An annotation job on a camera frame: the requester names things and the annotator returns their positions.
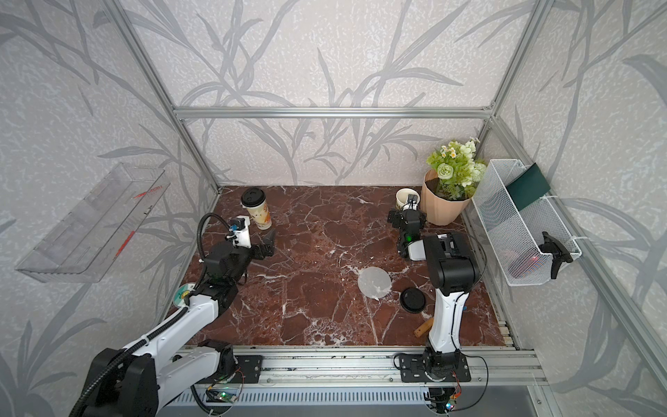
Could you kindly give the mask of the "printed paper cup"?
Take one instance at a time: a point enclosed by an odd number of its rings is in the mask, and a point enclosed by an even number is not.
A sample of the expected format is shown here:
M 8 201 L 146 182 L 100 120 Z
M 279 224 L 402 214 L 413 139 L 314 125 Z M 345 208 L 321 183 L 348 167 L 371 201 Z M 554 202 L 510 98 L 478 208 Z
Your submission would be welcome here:
M 406 198 L 408 197 L 409 194 L 420 194 L 414 190 L 414 189 L 399 189 L 395 195 L 395 208 L 396 210 L 403 210 L 404 205 L 406 204 Z
M 245 208 L 245 210 L 248 211 L 250 217 L 260 230 L 267 230 L 272 227 L 269 205 L 267 205 L 267 196 L 266 201 L 262 206 L 257 208 Z

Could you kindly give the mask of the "black plastic cup lid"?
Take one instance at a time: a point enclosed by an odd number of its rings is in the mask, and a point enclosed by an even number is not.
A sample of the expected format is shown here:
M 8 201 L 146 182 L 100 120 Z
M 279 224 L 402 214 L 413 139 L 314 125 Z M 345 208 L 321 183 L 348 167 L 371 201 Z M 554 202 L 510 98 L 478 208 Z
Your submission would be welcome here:
M 266 193 L 258 187 L 246 189 L 241 195 L 241 205 L 244 208 L 257 208 L 262 206 L 265 201 Z

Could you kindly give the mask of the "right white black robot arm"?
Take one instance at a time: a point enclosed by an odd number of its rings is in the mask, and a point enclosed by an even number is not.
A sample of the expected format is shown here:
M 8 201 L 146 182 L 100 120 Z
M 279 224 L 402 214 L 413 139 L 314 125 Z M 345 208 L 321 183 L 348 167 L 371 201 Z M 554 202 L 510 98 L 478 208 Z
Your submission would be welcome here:
M 448 230 L 440 235 L 421 234 L 426 215 L 405 208 L 388 212 L 387 222 L 399 231 L 401 257 L 427 264 L 435 293 L 434 324 L 429 331 L 424 361 L 427 372 L 435 375 L 450 370 L 462 360 L 460 326 L 465 303 L 481 278 L 481 270 L 467 236 Z

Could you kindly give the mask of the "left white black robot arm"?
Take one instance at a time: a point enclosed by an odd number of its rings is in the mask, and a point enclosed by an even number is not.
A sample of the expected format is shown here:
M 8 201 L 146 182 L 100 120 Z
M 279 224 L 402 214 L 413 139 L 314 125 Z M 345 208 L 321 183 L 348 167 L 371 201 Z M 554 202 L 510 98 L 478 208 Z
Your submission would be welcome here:
M 248 232 L 218 243 L 203 259 L 201 278 L 175 314 L 122 349 L 104 349 L 90 365 L 73 416 L 155 416 L 198 382 L 229 382 L 243 369 L 227 342 L 206 340 L 181 348 L 234 302 L 238 283 L 254 260 L 274 255 L 274 231 L 258 244 Z

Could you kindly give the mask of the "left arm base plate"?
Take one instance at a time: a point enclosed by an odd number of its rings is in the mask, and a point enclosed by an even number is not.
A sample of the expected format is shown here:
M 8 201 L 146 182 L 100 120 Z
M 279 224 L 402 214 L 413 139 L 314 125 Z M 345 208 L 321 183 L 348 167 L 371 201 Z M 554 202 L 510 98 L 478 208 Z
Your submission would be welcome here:
M 222 356 L 210 382 L 257 384 L 262 373 L 262 355 Z

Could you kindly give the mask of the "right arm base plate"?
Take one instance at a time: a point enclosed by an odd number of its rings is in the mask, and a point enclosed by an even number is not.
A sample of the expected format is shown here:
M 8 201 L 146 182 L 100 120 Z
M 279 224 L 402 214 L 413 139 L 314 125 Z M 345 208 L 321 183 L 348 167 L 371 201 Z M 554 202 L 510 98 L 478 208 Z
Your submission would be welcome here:
M 393 358 L 394 366 L 405 383 L 470 382 L 472 376 L 467 358 L 460 351 L 422 354 L 399 353 Z

